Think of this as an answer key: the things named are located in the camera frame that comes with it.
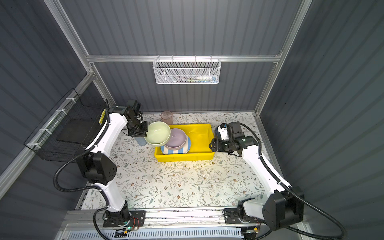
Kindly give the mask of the light green bowl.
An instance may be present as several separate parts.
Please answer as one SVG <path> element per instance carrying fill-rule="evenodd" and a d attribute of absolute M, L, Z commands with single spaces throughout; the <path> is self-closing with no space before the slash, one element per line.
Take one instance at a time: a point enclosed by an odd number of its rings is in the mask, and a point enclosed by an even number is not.
<path fill-rule="evenodd" d="M 154 122 L 148 125 L 144 139 L 155 147 L 164 146 L 171 138 L 171 128 L 164 122 Z"/>

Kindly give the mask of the yellow plastic bin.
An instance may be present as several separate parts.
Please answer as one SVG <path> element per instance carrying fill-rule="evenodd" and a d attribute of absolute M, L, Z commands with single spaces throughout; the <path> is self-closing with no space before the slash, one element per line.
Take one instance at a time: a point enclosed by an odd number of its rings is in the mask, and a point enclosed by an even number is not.
<path fill-rule="evenodd" d="M 163 154 L 160 147 L 155 147 L 155 158 L 158 162 L 185 162 L 185 161 L 207 161 L 212 160 L 214 153 L 209 148 L 214 138 L 210 124 L 171 125 L 171 129 L 181 129 L 191 140 L 188 153 L 185 154 Z"/>

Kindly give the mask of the lavender bowl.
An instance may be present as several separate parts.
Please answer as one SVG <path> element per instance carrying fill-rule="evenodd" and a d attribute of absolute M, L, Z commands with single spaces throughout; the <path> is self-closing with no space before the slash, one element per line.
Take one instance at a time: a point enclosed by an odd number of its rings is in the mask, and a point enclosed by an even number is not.
<path fill-rule="evenodd" d="M 179 150 L 187 142 L 187 135 L 181 129 L 171 129 L 171 136 L 165 146 L 170 150 Z"/>

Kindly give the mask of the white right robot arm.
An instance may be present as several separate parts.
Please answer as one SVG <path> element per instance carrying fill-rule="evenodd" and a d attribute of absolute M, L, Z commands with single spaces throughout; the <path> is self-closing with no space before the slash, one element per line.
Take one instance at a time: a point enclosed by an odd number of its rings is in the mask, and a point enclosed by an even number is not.
<path fill-rule="evenodd" d="M 243 158 L 264 187 L 264 200 L 249 197 L 240 201 L 234 216 L 242 221 L 263 221 L 273 231 L 301 222 L 304 218 L 304 204 L 283 188 L 283 185 L 290 188 L 291 184 L 265 159 L 256 133 L 246 136 L 242 127 L 244 124 L 240 122 L 220 124 L 209 144 L 212 152 Z"/>

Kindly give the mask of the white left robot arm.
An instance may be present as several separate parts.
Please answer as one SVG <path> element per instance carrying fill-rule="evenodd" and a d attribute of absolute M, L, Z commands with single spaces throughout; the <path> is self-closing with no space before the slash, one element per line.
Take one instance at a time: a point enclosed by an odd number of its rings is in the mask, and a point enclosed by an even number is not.
<path fill-rule="evenodd" d="M 130 219 L 128 203 L 119 192 L 115 177 L 117 166 L 110 159 L 112 147 L 124 128 L 127 135 L 134 138 L 140 146 L 147 144 L 148 123 L 143 120 L 141 104 L 129 100 L 125 106 L 113 106 L 103 110 L 99 124 L 103 127 L 86 148 L 86 153 L 77 159 L 83 177 L 97 187 L 106 198 L 107 209 L 104 219 L 115 225 L 126 225 Z"/>

